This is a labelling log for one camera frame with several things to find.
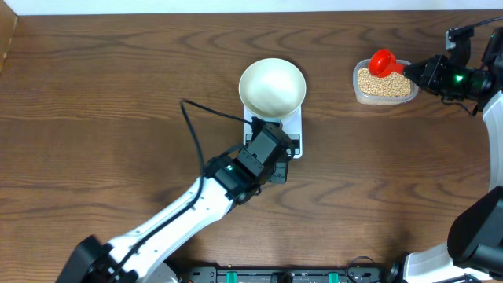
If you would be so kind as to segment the white digital kitchen scale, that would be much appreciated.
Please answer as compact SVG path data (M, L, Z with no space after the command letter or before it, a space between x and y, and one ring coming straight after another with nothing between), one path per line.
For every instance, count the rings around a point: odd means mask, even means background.
M300 159L303 155L303 125L302 125L302 107L298 107L291 115L283 119L262 118L244 107L244 119L252 121L252 117L260 118L266 122L279 123L281 129L292 139L295 145L295 153L293 158ZM252 127L248 124L244 125L244 144L247 144L252 139Z

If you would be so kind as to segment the red plastic measuring scoop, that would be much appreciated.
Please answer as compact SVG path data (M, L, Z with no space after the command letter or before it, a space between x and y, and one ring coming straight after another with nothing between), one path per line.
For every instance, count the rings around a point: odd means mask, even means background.
M397 62L396 56L390 50L379 50L371 57L369 73L378 78L384 78L395 72L399 75L404 73L404 64Z

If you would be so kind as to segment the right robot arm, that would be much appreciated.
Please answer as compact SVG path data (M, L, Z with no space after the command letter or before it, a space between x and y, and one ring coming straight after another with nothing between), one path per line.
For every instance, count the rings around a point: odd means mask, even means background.
M410 252L392 269L393 282L502 280L502 29L495 28L478 68L468 66L475 26L446 33L448 55L409 64L402 74L445 105L474 102L490 158L486 187L457 216L443 243Z

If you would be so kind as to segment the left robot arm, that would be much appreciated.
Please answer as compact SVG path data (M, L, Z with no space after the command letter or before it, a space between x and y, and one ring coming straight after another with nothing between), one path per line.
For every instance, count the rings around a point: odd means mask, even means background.
M211 158L175 202L137 228L102 244L95 236L71 253L59 282L147 282L192 236L258 194L266 182L285 182L295 151L274 123L252 128L252 140Z

